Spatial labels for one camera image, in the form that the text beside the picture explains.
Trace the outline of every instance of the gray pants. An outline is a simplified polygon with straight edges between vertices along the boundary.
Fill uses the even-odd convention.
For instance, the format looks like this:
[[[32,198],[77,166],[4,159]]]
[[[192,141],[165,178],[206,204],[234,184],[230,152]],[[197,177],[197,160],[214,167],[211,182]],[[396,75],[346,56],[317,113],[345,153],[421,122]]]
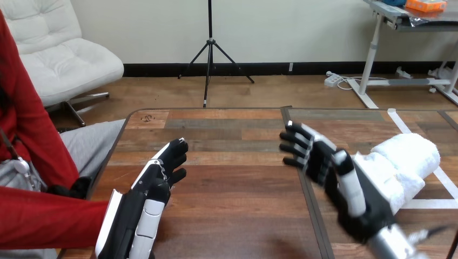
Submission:
[[[113,146],[123,123],[124,120],[103,122],[60,135],[80,176],[95,176]],[[40,181],[39,176],[34,178],[34,182]],[[0,186],[32,190],[30,183],[18,174],[8,161],[0,165]],[[0,259],[13,258],[55,259],[57,254],[54,249],[0,250]]]

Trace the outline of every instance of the desk frame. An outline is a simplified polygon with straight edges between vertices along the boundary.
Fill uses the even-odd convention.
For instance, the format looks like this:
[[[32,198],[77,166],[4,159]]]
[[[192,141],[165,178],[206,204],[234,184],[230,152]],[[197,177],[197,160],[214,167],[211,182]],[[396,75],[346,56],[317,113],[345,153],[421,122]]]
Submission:
[[[408,31],[405,25],[402,25],[402,17],[406,17],[405,13],[398,11],[398,9],[393,8],[392,6],[385,5],[381,2],[373,2],[372,0],[365,0],[371,8],[374,9],[374,13],[377,16],[377,24],[375,26],[374,37],[371,42],[371,46],[369,48],[369,53],[367,55],[366,65],[364,67],[364,71],[361,78],[361,83],[358,84],[356,80],[349,79],[348,83],[350,84],[353,91],[356,95],[361,99],[364,105],[370,109],[377,109],[378,107],[372,101],[372,99],[367,94],[367,87],[368,86],[417,86],[417,85],[431,85],[438,89],[444,96],[446,96],[450,101],[452,101],[455,105],[458,105],[458,96],[453,92],[454,86],[456,81],[458,80],[458,60],[453,68],[452,76],[450,80],[448,79],[434,79],[434,78],[426,78],[426,79],[390,79],[390,80],[369,80],[371,75],[372,66],[374,64],[375,55],[377,53],[377,49],[379,46],[380,40],[380,30],[382,27],[382,23],[386,23],[394,30],[400,29],[402,31]],[[439,27],[431,26],[431,27],[422,27],[419,31],[435,31]],[[441,27],[442,31],[456,31],[458,30],[458,26],[447,26],[446,28]],[[415,31],[415,27],[410,27],[409,31]]]

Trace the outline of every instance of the white wall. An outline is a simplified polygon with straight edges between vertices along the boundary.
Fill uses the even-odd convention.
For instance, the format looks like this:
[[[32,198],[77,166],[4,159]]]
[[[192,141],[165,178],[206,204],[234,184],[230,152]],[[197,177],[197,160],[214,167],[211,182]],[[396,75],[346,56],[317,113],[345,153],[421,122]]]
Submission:
[[[208,39],[207,0],[72,3],[83,38],[124,63],[188,63]],[[364,61],[374,27],[362,0],[213,0],[213,37],[239,63]],[[457,34],[384,26],[381,38],[376,60],[429,61],[447,56]]]

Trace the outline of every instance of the black robotic glove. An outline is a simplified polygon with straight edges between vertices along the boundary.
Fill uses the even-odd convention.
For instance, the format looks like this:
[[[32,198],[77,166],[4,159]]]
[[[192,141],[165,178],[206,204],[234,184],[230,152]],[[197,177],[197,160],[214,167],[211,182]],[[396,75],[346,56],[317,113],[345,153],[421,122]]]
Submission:
[[[151,248],[170,189],[186,176],[183,168],[174,170],[186,161],[187,151],[183,138],[169,142],[146,163],[129,192],[113,192],[96,244],[97,258],[154,258]]]
[[[348,171],[349,165],[353,163],[337,165],[333,159],[335,154],[344,149],[337,149],[329,139],[304,124],[289,121],[285,127],[286,132],[282,132],[280,138],[286,144],[280,144],[280,149],[294,157],[285,157],[283,162],[299,168],[325,189],[338,210],[339,224],[351,237],[360,243],[366,243],[380,229],[396,223],[389,202],[357,165],[354,169],[364,193],[366,212],[358,217],[349,216],[348,203],[339,188],[338,175]]]
[[[183,138],[175,139],[169,142],[153,157],[157,157],[159,160],[166,177],[165,180],[170,188],[186,176],[186,170],[184,168],[174,170],[186,162],[186,152],[188,149],[188,144]]]

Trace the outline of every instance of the black tripod stand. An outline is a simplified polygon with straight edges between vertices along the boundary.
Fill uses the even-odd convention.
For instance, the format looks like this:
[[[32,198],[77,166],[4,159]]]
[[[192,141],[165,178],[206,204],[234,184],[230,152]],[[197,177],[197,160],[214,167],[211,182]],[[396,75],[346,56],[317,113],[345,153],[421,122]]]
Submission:
[[[186,73],[186,71],[189,69],[189,67],[194,63],[194,61],[196,61],[196,59],[200,56],[200,54],[202,54],[202,52],[205,50],[205,48],[208,46],[207,79],[205,80],[204,108],[207,107],[208,84],[210,83],[211,70],[212,70],[212,68],[214,66],[214,63],[213,63],[213,46],[214,45],[218,48],[219,51],[221,51],[226,56],[226,58],[228,58],[232,62],[232,64],[237,66],[237,68],[239,69],[240,73],[242,73],[244,76],[246,76],[251,81],[251,83],[254,84],[253,79],[251,79],[251,77],[247,76],[243,72],[243,70],[240,68],[240,66],[231,57],[229,57],[229,55],[226,54],[226,52],[224,52],[224,50],[218,44],[216,44],[216,41],[213,39],[213,31],[212,31],[212,0],[208,0],[208,36],[209,36],[209,39],[207,40],[207,43],[205,43],[205,46],[199,51],[199,53],[197,53],[197,55],[194,57],[194,59],[189,63],[189,65],[187,66],[186,70],[182,74],[180,74],[178,76],[178,79],[180,79]]]

